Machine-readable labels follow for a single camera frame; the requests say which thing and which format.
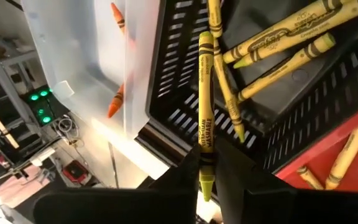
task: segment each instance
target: white plastic container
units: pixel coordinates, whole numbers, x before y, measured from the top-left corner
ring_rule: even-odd
[[[126,35],[110,3],[22,0],[48,85],[58,100],[88,124],[103,124],[134,138],[149,120],[145,102],[159,0],[114,1],[126,19]],[[126,44],[129,37],[135,47]],[[124,80],[130,82],[124,106],[108,119],[108,106]]]

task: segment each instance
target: green led light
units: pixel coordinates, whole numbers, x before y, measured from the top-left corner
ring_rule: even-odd
[[[39,96],[38,95],[31,95],[30,99],[31,100],[38,100]]]
[[[52,120],[50,117],[42,118],[42,122],[44,122],[44,123],[48,123],[50,120]]]
[[[40,92],[40,95],[41,95],[41,96],[46,96],[46,95],[48,95],[48,91],[41,91],[41,92]]]

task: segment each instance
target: clear plastic bin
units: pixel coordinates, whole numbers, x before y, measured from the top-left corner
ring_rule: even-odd
[[[147,86],[158,1],[114,1],[128,33],[118,28],[111,0],[22,0],[48,84],[88,124],[134,138],[149,120]],[[129,38],[136,46],[129,44]],[[124,106],[111,119],[108,106],[124,80]]]

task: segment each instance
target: yellow crayon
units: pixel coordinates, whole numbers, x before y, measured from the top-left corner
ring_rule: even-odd
[[[297,52],[292,58],[290,58],[282,66],[272,71],[269,75],[257,79],[251,85],[241,90],[241,92],[238,94],[239,102],[242,102],[252,97],[266,86],[269,86],[273,82],[277,81],[279,78],[294,71],[295,69],[309,62],[311,59],[317,57],[318,55],[326,52],[334,45],[335,39],[330,33],[322,35],[321,37],[317,38],[315,41],[307,45],[305,48]]]
[[[220,4],[220,0],[208,0],[209,29],[215,38],[222,36],[223,33]]]
[[[266,58],[274,53],[281,52],[289,47],[292,47],[300,42],[315,37],[327,30],[336,27],[350,19],[358,16],[358,1],[351,1],[344,4],[342,7],[336,8],[311,22],[296,28],[287,33],[285,36],[270,42],[264,47],[247,54],[238,61],[234,68],[244,67],[253,64],[263,58]]]
[[[317,0],[226,52],[223,60],[231,63],[349,1],[352,0]]]
[[[308,183],[308,185],[316,190],[324,190],[324,187],[320,184],[318,179],[314,176],[314,174],[306,167],[301,166],[297,173],[301,176],[301,178]]]
[[[335,189],[358,152],[358,128],[353,130],[326,179],[326,190]]]
[[[204,200],[211,198],[214,174],[214,96],[212,69],[214,65],[213,36],[202,32],[198,42],[198,144],[201,148],[200,183]]]
[[[239,136],[240,142],[243,143],[245,139],[244,125],[242,124],[240,109],[237,105],[237,98],[230,90],[229,84],[224,73],[224,62],[222,59],[221,49],[217,39],[214,39],[214,68],[216,76],[219,80],[219,85],[223,93],[224,101],[226,102],[226,108],[229,111],[231,121],[234,125],[234,130]]]

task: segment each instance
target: black crate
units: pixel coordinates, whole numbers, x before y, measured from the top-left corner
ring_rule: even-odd
[[[228,1],[222,7],[225,52],[312,1]],[[161,0],[147,113],[165,138],[188,151],[197,142],[198,36],[208,30],[206,1]],[[312,78],[279,113],[249,99],[241,106],[246,141],[241,144],[215,82],[216,134],[270,172],[276,172],[358,112],[358,17],[330,30],[336,46],[301,69]],[[229,82],[241,90],[310,41],[240,70]]]

